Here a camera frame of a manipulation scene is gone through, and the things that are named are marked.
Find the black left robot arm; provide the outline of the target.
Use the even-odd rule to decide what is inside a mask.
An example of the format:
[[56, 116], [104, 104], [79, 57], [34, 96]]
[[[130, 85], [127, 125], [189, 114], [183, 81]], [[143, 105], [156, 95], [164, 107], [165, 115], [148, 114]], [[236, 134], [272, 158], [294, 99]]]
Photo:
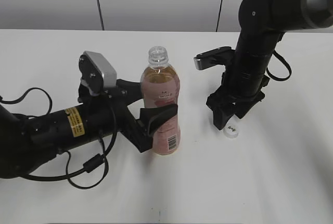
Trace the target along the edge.
[[32, 172], [57, 155], [118, 133], [140, 152], [150, 150], [154, 133], [177, 115], [178, 106], [142, 108], [136, 119], [128, 106], [142, 97], [140, 83], [119, 79], [97, 96], [80, 85], [77, 106], [42, 116], [12, 114], [1, 101], [1, 178], [40, 181]]

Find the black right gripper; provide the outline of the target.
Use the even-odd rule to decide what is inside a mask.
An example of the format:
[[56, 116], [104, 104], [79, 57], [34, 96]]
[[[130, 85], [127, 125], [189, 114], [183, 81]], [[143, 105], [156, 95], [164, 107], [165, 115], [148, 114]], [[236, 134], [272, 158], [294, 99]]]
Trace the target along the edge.
[[222, 130], [233, 115], [242, 119], [252, 107], [265, 98], [261, 91], [265, 87], [265, 75], [260, 75], [252, 80], [241, 77], [241, 85], [232, 86], [228, 84], [230, 72], [222, 73], [220, 87], [207, 98], [206, 105], [213, 112], [214, 126]]

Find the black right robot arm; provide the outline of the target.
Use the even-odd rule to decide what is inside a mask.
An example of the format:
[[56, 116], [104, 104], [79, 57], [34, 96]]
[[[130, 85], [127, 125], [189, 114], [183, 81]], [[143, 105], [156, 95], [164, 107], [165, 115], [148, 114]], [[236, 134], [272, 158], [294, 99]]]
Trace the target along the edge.
[[225, 67], [220, 87], [207, 99], [218, 129], [233, 116], [243, 118], [264, 99], [262, 89], [273, 79], [268, 64], [285, 33], [332, 26], [332, 0], [243, 0], [238, 21], [241, 30], [235, 48], [197, 56], [198, 69]]

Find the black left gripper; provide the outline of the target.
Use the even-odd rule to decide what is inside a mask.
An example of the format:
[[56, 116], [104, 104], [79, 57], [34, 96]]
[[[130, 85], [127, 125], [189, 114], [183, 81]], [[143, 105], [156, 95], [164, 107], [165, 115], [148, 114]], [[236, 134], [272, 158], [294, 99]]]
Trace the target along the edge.
[[137, 120], [128, 105], [142, 99], [140, 82], [118, 79], [115, 88], [105, 90], [98, 96], [91, 96], [86, 87], [79, 86], [78, 101], [83, 104], [89, 136], [93, 139], [112, 135], [106, 153], [113, 148], [118, 132], [141, 153], [152, 149], [154, 133], [177, 115], [178, 105], [170, 104], [157, 108], [141, 108]]

